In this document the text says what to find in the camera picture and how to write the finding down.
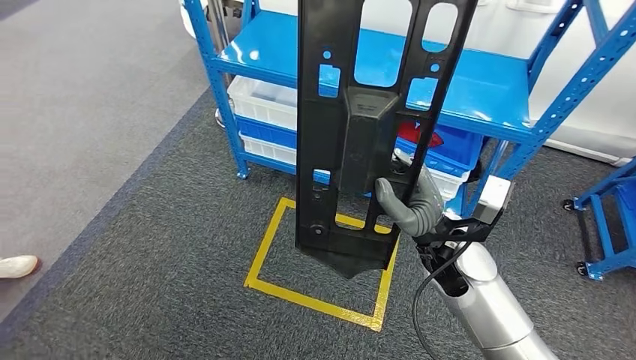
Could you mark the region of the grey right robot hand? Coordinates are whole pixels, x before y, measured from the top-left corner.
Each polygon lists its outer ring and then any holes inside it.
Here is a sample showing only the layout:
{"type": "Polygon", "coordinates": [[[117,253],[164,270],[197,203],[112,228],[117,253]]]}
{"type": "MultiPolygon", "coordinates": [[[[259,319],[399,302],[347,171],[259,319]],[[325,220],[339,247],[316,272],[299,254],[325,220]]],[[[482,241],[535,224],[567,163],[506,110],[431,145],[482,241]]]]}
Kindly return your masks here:
{"type": "Polygon", "coordinates": [[[396,197],[386,178],[375,181],[377,202],[400,229],[413,238],[423,236],[434,229],[443,217],[445,204],[433,176],[423,164],[418,176],[417,188],[405,205],[396,197]]]}

